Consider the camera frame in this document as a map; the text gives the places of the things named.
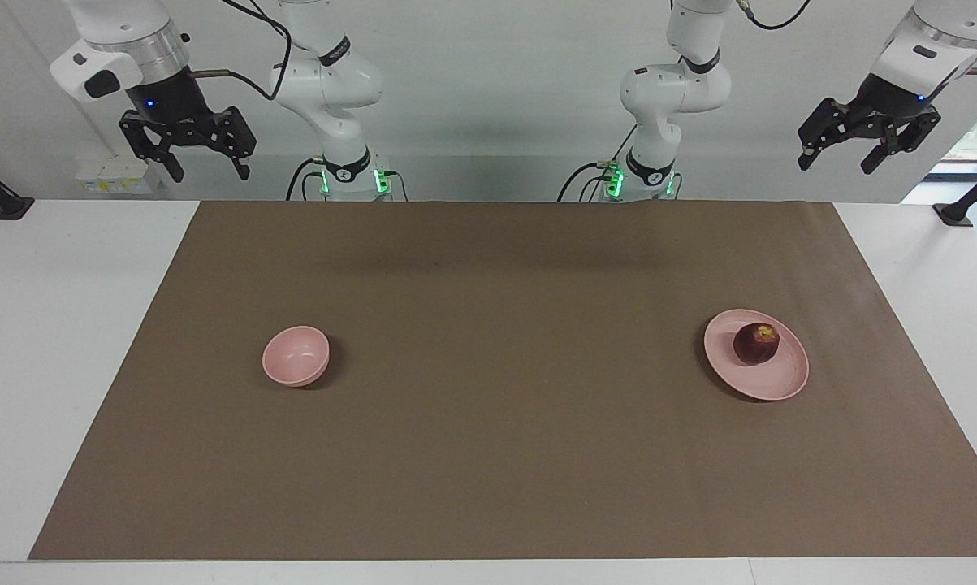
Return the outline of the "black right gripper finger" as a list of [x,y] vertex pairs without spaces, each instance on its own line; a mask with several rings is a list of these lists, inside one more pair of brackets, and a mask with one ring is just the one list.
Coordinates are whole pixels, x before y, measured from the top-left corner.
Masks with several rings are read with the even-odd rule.
[[119,126],[136,157],[161,164],[174,182],[183,182],[184,169],[171,152],[179,144],[174,126],[147,121],[139,112],[124,112]]
[[252,133],[242,111],[229,106],[226,110],[212,116],[213,150],[228,157],[240,180],[250,177],[249,157],[257,148],[257,138]]

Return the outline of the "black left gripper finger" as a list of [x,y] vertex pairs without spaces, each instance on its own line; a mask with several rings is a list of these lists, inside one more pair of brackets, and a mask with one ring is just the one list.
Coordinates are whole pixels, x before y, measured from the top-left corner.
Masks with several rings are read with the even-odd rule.
[[903,118],[870,116],[863,124],[862,137],[877,138],[878,145],[860,163],[863,173],[873,174],[886,159],[900,152],[914,152],[940,121],[940,114],[919,114]]
[[798,156],[798,167],[808,171],[825,148],[845,143],[849,135],[847,118],[851,114],[852,102],[841,103],[834,97],[826,97],[807,116],[798,129],[802,152]]

